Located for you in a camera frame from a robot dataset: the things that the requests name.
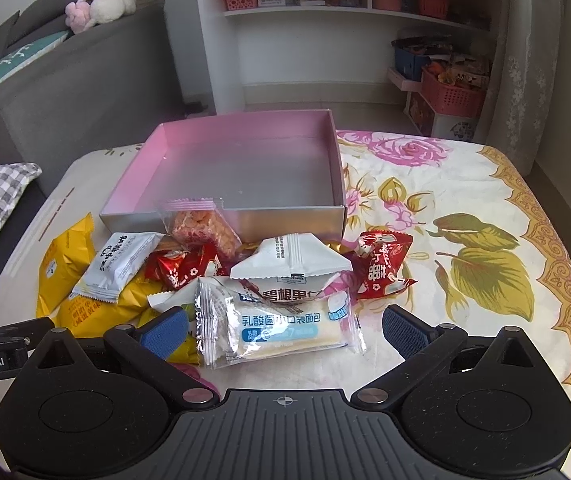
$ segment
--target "sheer curtain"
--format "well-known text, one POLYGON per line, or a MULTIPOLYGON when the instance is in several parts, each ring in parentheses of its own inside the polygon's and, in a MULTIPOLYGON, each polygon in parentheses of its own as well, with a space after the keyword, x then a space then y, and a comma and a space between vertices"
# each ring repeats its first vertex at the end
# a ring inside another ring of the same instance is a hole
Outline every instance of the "sheer curtain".
POLYGON ((497 50, 474 141, 527 175, 550 107, 562 0, 502 0, 497 50))

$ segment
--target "open cardboard box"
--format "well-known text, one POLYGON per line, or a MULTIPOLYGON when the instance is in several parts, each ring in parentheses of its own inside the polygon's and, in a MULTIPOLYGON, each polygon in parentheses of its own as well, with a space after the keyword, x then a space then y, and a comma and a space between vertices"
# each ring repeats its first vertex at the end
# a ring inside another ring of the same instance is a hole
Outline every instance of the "open cardboard box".
POLYGON ((112 232, 164 232, 166 200, 222 199, 243 242, 290 233, 341 240, 345 190, 329 110, 285 110, 160 124, 101 211, 112 232))

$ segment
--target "metal screw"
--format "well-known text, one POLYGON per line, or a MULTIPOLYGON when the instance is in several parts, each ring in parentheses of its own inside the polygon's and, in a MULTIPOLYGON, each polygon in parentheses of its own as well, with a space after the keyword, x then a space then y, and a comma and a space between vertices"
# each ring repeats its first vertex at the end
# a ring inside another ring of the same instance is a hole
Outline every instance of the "metal screw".
POLYGON ((204 404, 213 397, 214 394, 205 388, 190 388, 183 392, 183 400, 191 404, 204 404))
POLYGON ((357 394, 357 398, 368 404, 380 404, 388 399, 388 392, 381 388, 364 388, 357 394))

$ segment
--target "floor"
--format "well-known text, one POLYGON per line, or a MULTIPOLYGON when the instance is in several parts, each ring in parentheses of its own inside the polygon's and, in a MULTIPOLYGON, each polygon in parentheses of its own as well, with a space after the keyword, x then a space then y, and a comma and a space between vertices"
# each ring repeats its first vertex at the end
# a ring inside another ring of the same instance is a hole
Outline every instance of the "floor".
POLYGON ((365 130, 368 132, 396 132, 416 135, 417 131, 401 105, 377 105, 368 103, 272 103, 246 105, 247 112, 263 110, 332 110, 339 130, 365 130))
MULTIPOLYGON (((278 103, 248 105, 246 111, 330 108, 341 130, 398 132, 416 135, 417 131, 401 106, 360 103, 278 103)), ((546 211, 552 225, 571 257, 571 209, 543 170, 535 164, 526 182, 546 211)))

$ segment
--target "bed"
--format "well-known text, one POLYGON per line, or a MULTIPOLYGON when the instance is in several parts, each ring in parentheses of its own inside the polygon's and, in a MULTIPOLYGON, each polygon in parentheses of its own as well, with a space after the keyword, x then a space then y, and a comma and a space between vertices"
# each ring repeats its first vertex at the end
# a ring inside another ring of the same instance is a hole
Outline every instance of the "bed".
MULTIPOLYGON (((357 305, 369 347, 363 355, 338 349, 188 371, 221 393, 338 387, 349 397, 401 362, 381 334, 381 313, 394 302, 429 324, 456 322, 472 335, 523 327, 571 399, 571 261, 507 158, 448 140, 338 136, 348 209, 343 242, 353 246, 361 231, 377 226, 412 234, 402 273, 418 283, 392 301, 357 305)), ((93 152, 73 163, 1 272, 0 325, 34 316, 37 269, 53 237, 90 211, 95 244, 105 242, 109 232, 98 213, 139 148, 93 152)), ((0 400, 9 383, 0 382, 0 400)), ((563 471, 571 478, 571 451, 563 471)))

